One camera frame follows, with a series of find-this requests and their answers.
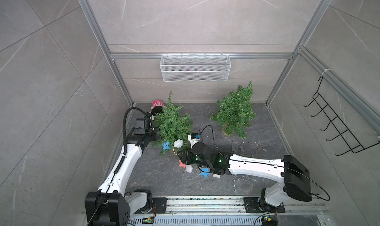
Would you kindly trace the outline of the blue star light centre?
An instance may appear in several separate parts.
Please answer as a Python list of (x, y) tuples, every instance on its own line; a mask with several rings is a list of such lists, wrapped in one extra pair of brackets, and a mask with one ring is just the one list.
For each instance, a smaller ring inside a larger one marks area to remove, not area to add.
[(209, 172), (201, 172), (200, 175), (201, 176), (204, 176), (205, 178), (209, 175), (210, 173)]

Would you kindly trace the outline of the blue star light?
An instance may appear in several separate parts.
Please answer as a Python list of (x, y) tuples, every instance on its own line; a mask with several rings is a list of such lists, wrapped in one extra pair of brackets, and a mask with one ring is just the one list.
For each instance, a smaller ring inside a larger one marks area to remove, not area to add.
[(165, 142), (162, 144), (163, 150), (170, 150), (170, 142)]
[(205, 178), (209, 175), (210, 173), (209, 172), (201, 172), (200, 175), (201, 176), (204, 176)]

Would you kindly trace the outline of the pink star light plain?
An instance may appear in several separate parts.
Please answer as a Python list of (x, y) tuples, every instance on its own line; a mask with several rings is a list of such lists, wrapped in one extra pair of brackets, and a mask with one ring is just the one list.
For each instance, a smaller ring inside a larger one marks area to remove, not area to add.
[(181, 160), (179, 160), (179, 167), (183, 167), (183, 168), (186, 168), (187, 166), (186, 166), (186, 164), (182, 163), (182, 161), (181, 161)]

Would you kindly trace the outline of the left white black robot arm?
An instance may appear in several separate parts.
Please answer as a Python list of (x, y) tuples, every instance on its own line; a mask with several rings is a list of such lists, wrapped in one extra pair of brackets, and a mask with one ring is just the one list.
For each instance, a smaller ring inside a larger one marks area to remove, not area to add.
[(154, 208), (150, 190), (126, 194), (126, 186), (144, 148), (158, 138), (150, 118), (138, 118), (128, 134), (123, 125), (123, 145), (117, 162), (99, 189), (90, 191), (85, 198), (88, 226), (126, 226), (135, 212), (149, 213)]

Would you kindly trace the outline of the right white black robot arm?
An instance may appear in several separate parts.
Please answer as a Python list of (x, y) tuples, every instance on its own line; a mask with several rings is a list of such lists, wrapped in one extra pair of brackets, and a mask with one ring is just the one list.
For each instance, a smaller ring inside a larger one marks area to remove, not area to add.
[(265, 187), (257, 200), (261, 212), (276, 212), (288, 200), (312, 201), (309, 170), (295, 157), (285, 155), (282, 159), (256, 159), (237, 154), (221, 153), (203, 142), (191, 140), (191, 148), (177, 152), (180, 162), (197, 165), (201, 172), (217, 176), (250, 175), (275, 181)]

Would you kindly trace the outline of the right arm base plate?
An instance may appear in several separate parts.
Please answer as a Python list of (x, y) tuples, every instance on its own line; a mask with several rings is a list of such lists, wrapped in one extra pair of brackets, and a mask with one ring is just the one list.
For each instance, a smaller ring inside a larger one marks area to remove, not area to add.
[(272, 206), (261, 200), (259, 197), (244, 197), (243, 204), (247, 213), (285, 213), (283, 203), (279, 206)]

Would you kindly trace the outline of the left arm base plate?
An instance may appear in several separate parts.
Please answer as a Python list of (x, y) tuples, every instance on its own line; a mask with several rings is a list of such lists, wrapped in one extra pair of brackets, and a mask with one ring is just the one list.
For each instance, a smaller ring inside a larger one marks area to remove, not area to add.
[(165, 214), (167, 208), (167, 198), (166, 197), (154, 197), (151, 200), (151, 204), (139, 209), (135, 214)]

